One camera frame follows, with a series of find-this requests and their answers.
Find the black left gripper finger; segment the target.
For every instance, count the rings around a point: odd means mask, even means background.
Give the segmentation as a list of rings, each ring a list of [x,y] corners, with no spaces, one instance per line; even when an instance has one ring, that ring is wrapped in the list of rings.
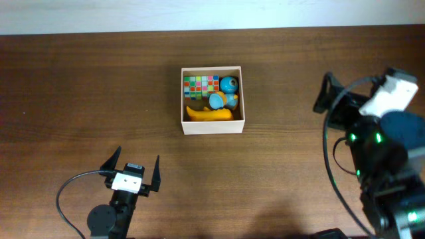
[[[158,155],[155,161],[155,168],[151,179],[150,191],[158,192],[161,185],[161,174],[159,168],[160,156]]]
[[[112,154],[112,156],[102,164],[102,166],[100,167],[101,176],[107,177],[108,175],[112,174],[115,171],[121,150],[122,150],[122,147],[119,146],[115,150],[115,152]]]

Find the orange rubber duck toy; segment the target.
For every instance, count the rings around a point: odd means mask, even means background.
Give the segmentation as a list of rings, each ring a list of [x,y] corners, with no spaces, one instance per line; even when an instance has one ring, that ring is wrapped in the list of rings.
[[[209,110],[204,107],[203,111],[196,111],[187,106],[186,110],[191,121],[232,121],[234,119],[229,109]]]

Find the pink cardboard box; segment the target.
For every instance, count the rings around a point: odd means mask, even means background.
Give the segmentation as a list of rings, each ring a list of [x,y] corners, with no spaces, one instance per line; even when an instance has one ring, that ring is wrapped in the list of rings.
[[[234,119],[232,121],[191,121],[186,107],[196,111],[203,111],[204,107],[214,110],[209,105],[209,97],[202,100],[189,100],[183,96],[184,76],[209,76],[218,75],[220,81],[225,76],[233,76],[238,80],[239,103],[235,110],[230,110]],[[185,135],[198,134],[219,134],[219,133],[241,133],[245,124],[244,94],[242,87],[242,70],[239,66],[220,66],[203,68],[182,68],[181,69],[181,125]]]

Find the small orange egg toy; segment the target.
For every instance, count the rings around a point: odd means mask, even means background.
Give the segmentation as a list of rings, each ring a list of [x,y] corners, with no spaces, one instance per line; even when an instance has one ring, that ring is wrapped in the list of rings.
[[[209,96],[209,105],[214,110],[229,109],[235,110],[239,103],[237,94],[225,94],[224,92],[216,92]]]

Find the blue ball with eyes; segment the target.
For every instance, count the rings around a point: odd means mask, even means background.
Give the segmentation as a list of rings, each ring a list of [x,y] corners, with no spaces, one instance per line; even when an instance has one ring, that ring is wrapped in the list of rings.
[[[233,76],[225,76],[220,81],[220,91],[225,94],[235,94],[238,91],[238,80]]]

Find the colourful puzzle cube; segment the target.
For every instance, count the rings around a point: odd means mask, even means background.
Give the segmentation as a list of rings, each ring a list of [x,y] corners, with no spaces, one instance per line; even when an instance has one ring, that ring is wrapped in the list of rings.
[[[207,91],[204,89],[205,81],[201,76],[183,77],[183,96],[189,100],[202,100],[207,97]]]
[[[219,90],[218,75],[201,76],[201,96],[203,98],[208,98],[211,94]]]

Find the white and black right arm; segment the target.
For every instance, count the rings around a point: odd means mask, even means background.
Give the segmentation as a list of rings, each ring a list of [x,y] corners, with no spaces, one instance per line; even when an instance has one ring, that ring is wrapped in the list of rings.
[[[325,168],[337,198],[369,238],[424,237],[424,118],[406,111],[418,91],[417,78],[388,68],[343,86],[324,75],[313,110],[325,114],[322,148]],[[328,129],[344,131],[360,184],[359,220],[339,191],[329,164]]]

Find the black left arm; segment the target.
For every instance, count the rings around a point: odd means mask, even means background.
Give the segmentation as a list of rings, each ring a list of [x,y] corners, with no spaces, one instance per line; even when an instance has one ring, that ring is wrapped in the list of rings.
[[[113,193],[108,204],[100,204],[88,214],[87,226],[91,238],[126,238],[138,198],[148,197],[160,188],[159,158],[155,161],[150,184],[145,184],[143,166],[127,163],[122,170],[116,169],[121,150],[118,147],[100,167],[100,175],[105,177],[104,184]]]

